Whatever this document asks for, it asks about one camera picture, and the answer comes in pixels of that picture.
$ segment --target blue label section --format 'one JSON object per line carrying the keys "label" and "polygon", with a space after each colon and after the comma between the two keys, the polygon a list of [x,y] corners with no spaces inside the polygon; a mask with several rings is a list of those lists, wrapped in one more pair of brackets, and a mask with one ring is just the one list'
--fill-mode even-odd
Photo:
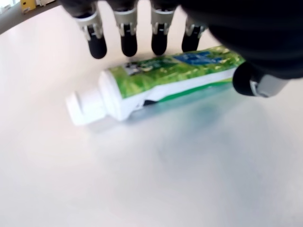
{"label": "blue label section", "polygon": [[185,53],[179,56],[173,56],[175,59],[182,61],[189,65],[207,65],[220,63],[222,58],[209,58],[209,51],[200,53]]}

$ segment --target toothpaste cap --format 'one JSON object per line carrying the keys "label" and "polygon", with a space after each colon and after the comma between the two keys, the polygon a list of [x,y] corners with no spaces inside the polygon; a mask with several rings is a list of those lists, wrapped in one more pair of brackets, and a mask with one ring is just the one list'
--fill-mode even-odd
{"label": "toothpaste cap", "polygon": [[66,98],[66,105],[72,122],[77,126],[92,123],[107,115],[98,89],[73,92]]}

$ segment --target white table surface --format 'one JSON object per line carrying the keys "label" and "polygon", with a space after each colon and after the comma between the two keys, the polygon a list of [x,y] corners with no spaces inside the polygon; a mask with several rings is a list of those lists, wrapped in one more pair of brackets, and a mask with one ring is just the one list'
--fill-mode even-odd
{"label": "white table surface", "polygon": [[[0,226],[303,226],[303,81],[271,99],[225,86],[73,126],[65,97],[127,60],[99,5],[102,60],[61,7],[0,35]],[[138,17],[136,58],[152,57],[147,1]],[[184,23],[178,9],[167,53],[181,52]],[[214,45],[206,32],[199,49]]]}

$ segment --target black fingertip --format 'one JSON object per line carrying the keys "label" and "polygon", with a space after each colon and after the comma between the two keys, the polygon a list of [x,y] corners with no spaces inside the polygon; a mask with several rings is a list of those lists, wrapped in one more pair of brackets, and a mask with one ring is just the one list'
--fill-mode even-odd
{"label": "black fingertip", "polygon": [[151,48],[156,55],[163,55],[166,51],[167,35],[160,32],[158,34],[152,34]]}
{"label": "black fingertip", "polygon": [[90,37],[89,41],[89,51],[91,56],[96,59],[103,58],[107,53],[107,47],[104,36],[98,39],[95,35]]}
{"label": "black fingertip", "polygon": [[244,62],[240,65],[233,74],[232,85],[235,90],[244,96],[254,96],[250,87],[250,79],[254,74],[253,66]]}
{"label": "black fingertip", "polygon": [[199,39],[198,37],[195,37],[193,35],[188,36],[184,34],[183,41],[182,41],[182,51],[188,52],[188,51],[196,51],[199,45]]}
{"label": "black fingertip", "polygon": [[127,57],[132,57],[137,53],[137,36],[126,33],[121,37],[122,52]]}

